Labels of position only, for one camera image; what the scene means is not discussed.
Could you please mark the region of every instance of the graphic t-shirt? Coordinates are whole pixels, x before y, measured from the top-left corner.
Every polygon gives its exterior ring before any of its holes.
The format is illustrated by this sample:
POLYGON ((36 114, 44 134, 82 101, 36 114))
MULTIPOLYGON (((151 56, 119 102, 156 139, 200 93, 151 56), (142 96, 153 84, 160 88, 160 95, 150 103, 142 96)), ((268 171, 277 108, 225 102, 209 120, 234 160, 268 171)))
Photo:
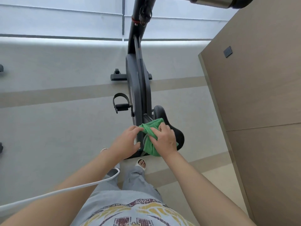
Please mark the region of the graphic t-shirt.
POLYGON ((71 226, 193 226, 149 194, 101 191, 84 204, 71 226))

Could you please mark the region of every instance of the white cord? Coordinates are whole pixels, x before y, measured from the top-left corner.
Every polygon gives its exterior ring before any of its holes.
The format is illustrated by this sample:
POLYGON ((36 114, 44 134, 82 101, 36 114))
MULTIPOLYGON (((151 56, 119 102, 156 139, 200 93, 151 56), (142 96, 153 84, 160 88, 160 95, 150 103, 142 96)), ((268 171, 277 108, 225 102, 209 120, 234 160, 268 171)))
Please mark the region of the white cord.
POLYGON ((98 182, 92 182, 92 183, 83 184, 83 185, 80 185, 80 186, 74 186, 74 187, 70 187, 70 188, 66 188, 66 189, 62 189, 62 190, 56 190, 56 191, 53 191, 53 192, 50 192, 50 193, 47 193, 47 194, 43 194, 43 195, 40 195, 40 196, 31 197, 31 198, 28 198, 28 199, 25 199, 25 200, 22 200, 22 201, 16 201, 16 202, 13 202, 13 203, 10 203, 10 204, 2 205, 2 206, 0 206, 0 212, 8 210, 8 209, 12 209, 13 207, 16 207, 18 205, 29 204, 32 201, 42 199, 42 198, 45 198, 45 197, 49 197, 49 196, 52 196, 52 195, 55 195, 55 194, 63 193, 63 192, 70 191, 70 190, 77 190, 77 189, 85 188, 85 187, 88 187, 88 186, 94 186, 94 185, 97 185, 101 182, 109 181, 109 180, 115 178, 120 173, 120 170, 118 168, 114 167, 114 169, 117 170, 117 173, 115 175, 113 175, 112 177, 110 177, 110 178, 106 178, 106 179, 100 180, 98 182))

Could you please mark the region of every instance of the exercise bike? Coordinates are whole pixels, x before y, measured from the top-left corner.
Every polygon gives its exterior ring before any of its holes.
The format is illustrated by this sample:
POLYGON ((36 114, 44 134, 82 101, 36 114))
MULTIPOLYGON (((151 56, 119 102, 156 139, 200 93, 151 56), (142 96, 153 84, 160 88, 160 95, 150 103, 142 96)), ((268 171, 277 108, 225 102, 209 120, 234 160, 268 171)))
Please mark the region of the exercise bike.
MULTIPOLYGON (((181 149, 184 144, 184 134, 167 119, 164 108, 151 105, 151 87, 150 80, 152 75, 146 69, 142 58, 141 39, 146 29, 147 23, 151 20, 152 9, 156 0, 135 0, 132 15, 132 23, 129 34, 128 54, 126 55, 126 74, 121 74, 115 69, 111 74, 111 81, 127 81, 129 98, 123 93, 117 93, 113 98, 113 105, 116 113, 118 111, 131 110, 133 124, 136 126, 142 123, 148 123, 152 120, 163 118, 165 124, 169 125, 175 132, 176 141, 178 143, 177 150, 181 149), (123 97, 127 103, 115 104, 115 98, 123 97)), ((189 0, 191 3, 209 5, 220 8, 240 9, 246 7, 253 0, 189 0)), ((136 137, 136 141, 141 143, 140 149, 130 158, 148 155, 143 151, 143 139, 145 134, 140 132, 136 137)))

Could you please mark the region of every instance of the brown wall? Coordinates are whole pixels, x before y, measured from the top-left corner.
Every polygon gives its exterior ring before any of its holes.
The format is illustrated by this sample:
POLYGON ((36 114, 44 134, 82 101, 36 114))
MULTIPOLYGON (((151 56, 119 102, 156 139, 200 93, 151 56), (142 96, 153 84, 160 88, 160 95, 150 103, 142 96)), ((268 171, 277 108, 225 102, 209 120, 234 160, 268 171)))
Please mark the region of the brown wall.
POLYGON ((301 225, 300 6, 254 0, 200 54, 258 225, 301 225))

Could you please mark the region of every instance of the black bike seat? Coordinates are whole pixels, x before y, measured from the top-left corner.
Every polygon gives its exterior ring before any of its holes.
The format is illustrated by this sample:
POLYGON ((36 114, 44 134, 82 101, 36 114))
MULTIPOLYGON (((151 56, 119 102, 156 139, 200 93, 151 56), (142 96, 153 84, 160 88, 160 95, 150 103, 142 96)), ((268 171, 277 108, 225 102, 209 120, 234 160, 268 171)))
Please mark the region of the black bike seat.
POLYGON ((175 128, 169 123, 164 108, 160 105, 156 105, 155 108, 153 109, 153 119, 156 120, 159 118, 163 118, 164 123, 166 125, 169 125, 170 129, 172 129, 175 132, 175 139, 179 144, 177 146, 177 150, 180 150, 184 144, 184 140, 185 140, 184 134, 179 129, 175 128))

